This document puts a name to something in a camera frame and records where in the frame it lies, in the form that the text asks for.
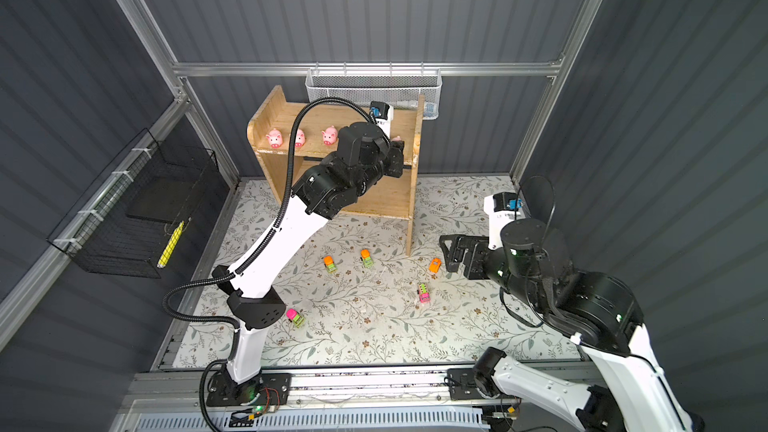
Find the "orange green mixer truck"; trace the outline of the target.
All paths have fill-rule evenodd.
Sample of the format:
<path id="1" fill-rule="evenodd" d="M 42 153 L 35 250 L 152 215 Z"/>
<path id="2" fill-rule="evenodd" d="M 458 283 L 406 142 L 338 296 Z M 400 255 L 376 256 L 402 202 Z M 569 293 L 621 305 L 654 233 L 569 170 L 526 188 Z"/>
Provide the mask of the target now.
<path id="1" fill-rule="evenodd" d="M 363 263 L 363 266 L 366 268 L 370 268 L 374 265 L 373 259 L 371 257 L 370 251 L 368 249 L 363 249 L 360 252 L 361 261 Z"/>
<path id="2" fill-rule="evenodd" d="M 328 273 L 335 273 L 337 271 L 337 266 L 330 255 L 324 257 L 323 263 Z"/>

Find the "yellow corn toy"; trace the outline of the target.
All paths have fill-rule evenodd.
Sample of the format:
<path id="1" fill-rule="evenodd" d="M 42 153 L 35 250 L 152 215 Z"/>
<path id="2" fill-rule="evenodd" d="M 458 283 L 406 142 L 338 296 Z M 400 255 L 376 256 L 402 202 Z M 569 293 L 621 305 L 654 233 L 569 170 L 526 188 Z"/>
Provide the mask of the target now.
<path id="1" fill-rule="evenodd" d="M 158 269 L 163 269 L 168 265 L 170 258 L 172 257 L 173 252 L 184 230 L 185 230 L 185 222 L 181 221 L 171 233 L 165 248 L 163 249 L 162 253 L 160 254 L 160 257 L 158 258 L 157 265 L 156 265 Z"/>

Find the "pink pig toy front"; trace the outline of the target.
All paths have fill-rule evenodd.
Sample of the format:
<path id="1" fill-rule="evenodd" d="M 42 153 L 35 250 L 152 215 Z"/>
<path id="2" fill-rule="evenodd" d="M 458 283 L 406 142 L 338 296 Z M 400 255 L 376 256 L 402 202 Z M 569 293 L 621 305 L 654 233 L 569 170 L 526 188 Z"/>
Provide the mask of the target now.
<path id="1" fill-rule="evenodd" d="M 338 140 L 338 130 L 334 126 L 329 126 L 322 131 L 322 141 L 324 145 L 334 145 Z"/>

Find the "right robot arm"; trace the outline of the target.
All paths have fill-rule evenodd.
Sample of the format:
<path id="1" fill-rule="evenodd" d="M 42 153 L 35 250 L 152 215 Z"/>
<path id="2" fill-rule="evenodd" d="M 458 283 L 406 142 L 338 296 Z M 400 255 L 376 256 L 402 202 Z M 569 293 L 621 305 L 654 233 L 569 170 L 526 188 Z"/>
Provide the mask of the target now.
<path id="1" fill-rule="evenodd" d="M 704 420 L 672 392 L 631 289 L 613 276 L 576 268 L 559 230 L 525 218 L 493 236 L 443 235 L 439 245 L 448 271 L 491 280 L 524 302 L 586 354 L 603 380 L 569 382 L 489 347 L 473 366 L 483 396 L 520 398 L 579 431 L 704 430 Z"/>

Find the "orange toy car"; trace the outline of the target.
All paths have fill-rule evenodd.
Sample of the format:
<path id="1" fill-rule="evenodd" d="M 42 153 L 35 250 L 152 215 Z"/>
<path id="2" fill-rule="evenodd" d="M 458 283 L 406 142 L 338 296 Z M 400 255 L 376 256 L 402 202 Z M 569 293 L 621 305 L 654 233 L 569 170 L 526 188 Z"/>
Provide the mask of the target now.
<path id="1" fill-rule="evenodd" d="M 434 258 L 431 260 L 428 270 L 433 274 L 437 274 L 440 270 L 441 265 L 442 265 L 442 261 L 439 258 Z"/>

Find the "wooden two-tier shelf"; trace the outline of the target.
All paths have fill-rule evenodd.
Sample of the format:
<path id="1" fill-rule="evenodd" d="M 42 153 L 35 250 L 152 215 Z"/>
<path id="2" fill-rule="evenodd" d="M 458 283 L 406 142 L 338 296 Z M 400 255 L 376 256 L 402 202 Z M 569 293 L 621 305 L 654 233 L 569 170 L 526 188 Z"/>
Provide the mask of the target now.
<path id="1" fill-rule="evenodd" d="M 281 86 L 275 86 L 252 116 L 247 126 L 247 137 L 276 200 L 282 199 L 286 184 L 288 151 L 291 148 L 289 133 L 302 103 L 288 102 Z M 305 132 L 306 143 L 296 152 L 293 178 L 299 179 L 311 166 L 319 163 L 337 146 L 327 146 L 322 141 L 322 131 L 333 125 L 337 128 L 357 122 L 361 117 L 351 109 L 340 105 L 320 105 L 308 113 L 300 128 Z M 384 177 L 357 203 L 346 207 L 346 215 L 362 215 L 407 221 L 405 253 L 411 254 L 414 225 L 419 153 L 423 122 L 423 101 L 419 109 L 395 109 L 391 134 L 400 136 L 404 143 L 405 169 L 400 178 Z M 284 143 L 271 149 L 266 134 L 277 128 Z"/>

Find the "pink green toy truck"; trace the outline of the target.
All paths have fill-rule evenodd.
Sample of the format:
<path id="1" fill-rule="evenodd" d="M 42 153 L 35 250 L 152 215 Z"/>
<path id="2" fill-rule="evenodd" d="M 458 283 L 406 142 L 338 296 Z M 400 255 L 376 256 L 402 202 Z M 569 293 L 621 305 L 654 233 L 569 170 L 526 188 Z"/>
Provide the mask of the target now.
<path id="1" fill-rule="evenodd" d="M 417 294 L 419 301 L 422 304 L 427 304 L 431 301 L 431 296 L 428 290 L 428 287 L 425 283 L 419 283 L 417 286 Z"/>

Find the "orange green mixer truck left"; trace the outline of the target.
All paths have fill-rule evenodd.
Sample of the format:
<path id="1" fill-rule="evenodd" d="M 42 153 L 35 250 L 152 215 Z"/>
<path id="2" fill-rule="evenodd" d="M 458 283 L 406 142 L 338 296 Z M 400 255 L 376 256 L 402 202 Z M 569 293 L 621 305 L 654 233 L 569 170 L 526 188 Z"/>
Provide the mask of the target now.
<path id="1" fill-rule="evenodd" d="M 323 263 L 328 273 L 335 273 L 337 271 L 337 266 L 330 255 L 324 257 Z"/>

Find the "orange green mixer truck right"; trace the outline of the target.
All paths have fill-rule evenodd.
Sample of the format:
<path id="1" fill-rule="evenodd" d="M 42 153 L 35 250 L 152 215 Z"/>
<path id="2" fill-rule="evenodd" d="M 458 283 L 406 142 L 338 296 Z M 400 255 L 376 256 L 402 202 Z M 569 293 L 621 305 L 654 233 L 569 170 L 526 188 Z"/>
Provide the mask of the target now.
<path id="1" fill-rule="evenodd" d="M 371 257 L 370 251 L 368 249 L 363 249 L 360 252 L 361 261 L 363 263 L 363 266 L 366 268 L 370 268 L 374 265 L 373 259 Z"/>

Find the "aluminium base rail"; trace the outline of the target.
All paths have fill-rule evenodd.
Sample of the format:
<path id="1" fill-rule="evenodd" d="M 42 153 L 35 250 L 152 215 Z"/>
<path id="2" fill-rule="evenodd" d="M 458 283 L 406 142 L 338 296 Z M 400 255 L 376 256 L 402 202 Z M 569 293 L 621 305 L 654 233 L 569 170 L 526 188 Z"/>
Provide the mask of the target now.
<path id="1" fill-rule="evenodd" d="M 422 365 L 368 365 L 268 368 L 266 375 L 291 376 L 288 405 L 352 406 L 372 403 L 440 403 L 449 400 L 445 376 L 450 369 L 471 369 L 469 362 Z M 122 407 L 136 402 L 150 407 L 161 403 L 191 408 L 198 404 L 201 372 L 179 369 L 139 373 L 133 378 Z"/>

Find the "white vented cover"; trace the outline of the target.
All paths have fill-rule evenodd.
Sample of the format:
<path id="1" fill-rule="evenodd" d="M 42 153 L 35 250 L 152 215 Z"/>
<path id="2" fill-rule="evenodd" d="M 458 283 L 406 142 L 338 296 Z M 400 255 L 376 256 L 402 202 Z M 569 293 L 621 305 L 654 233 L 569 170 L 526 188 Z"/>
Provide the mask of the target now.
<path id="1" fill-rule="evenodd" d="M 248 419 L 243 413 L 213 412 L 220 431 L 488 431 L 473 407 L 389 407 L 280 410 Z"/>

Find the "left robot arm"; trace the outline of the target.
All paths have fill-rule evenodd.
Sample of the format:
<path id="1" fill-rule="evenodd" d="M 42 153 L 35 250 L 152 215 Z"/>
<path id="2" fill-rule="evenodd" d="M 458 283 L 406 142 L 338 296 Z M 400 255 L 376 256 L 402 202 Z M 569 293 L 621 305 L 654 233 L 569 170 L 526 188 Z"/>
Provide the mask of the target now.
<path id="1" fill-rule="evenodd" d="M 363 119 L 341 128 L 336 150 L 299 178 L 294 176 L 295 155 L 290 153 L 280 208 L 259 239 L 228 267 L 217 268 L 207 279 L 176 287 L 163 298 L 163 309 L 177 320 L 232 326 L 232 350 L 220 364 L 223 375 L 233 385 L 258 380 L 268 330 L 287 310 L 273 287 L 285 265 L 307 240 L 344 208 L 357 203 L 382 178 L 399 178 L 403 173 L 404 143 L 391 136 L 394 109 L 384 102 L 374 101 L 364 111 L 339 97 L 314 100 L 298 113 L 290 137 L 297 138 L 302 120 L 312 109 L 327 104 L 348 107 Z M 194 316 L 170 304 L 177 293 L 213 285 L 225 290 L 230 310 L 227 316 Z"/>

